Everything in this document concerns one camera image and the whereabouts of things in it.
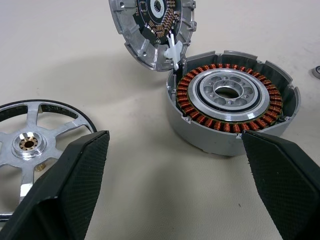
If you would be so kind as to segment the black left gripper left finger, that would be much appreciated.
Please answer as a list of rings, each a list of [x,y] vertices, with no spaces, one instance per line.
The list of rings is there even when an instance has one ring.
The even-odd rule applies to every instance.
[[[0,240],[84,240],[100,194],[110,133],[71,142],[0,230]]]

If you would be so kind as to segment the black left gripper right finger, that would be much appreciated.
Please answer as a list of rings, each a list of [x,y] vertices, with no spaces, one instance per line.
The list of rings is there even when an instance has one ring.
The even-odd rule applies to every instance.
[[[297,144],[241,135],[257,192],[283,240],[320,240],[320,166]]]

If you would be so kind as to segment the silver spoked rotor wheel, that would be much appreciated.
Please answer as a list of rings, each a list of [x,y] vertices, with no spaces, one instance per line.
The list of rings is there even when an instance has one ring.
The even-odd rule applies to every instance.
[[[47,129],[38,125],[38,115],[55,113],[72,118],[62,126]],[[13,133],[0,132],[0,168],[12,166],[22,171],[19,199],[22,201],[35,183],[34,171],[50,159],[59,159],[57,137],[85,126],[91,133],[97,128],[91,119],[77,108],[54,100],[27,99],[0,105],[0,123],[26,115],[26,125]]]

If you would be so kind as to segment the grey round object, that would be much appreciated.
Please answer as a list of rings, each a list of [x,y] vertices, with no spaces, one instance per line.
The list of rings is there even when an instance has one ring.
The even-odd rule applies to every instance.
[[[301,94],[270,61],[226,50],[187,57],[166,81],[173,130],[206,153],[240,156],[242,133],[281,136],[297,115]]]

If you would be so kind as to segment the silver motor cover with circuit board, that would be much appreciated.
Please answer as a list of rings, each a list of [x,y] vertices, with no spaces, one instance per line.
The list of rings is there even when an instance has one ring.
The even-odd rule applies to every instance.
[[[196,0],[108,0],[114,25],[125,47],[144,67],[157,72],[175,70],[164,57],[167,36],[183,44],[179,68],[197,29]]]

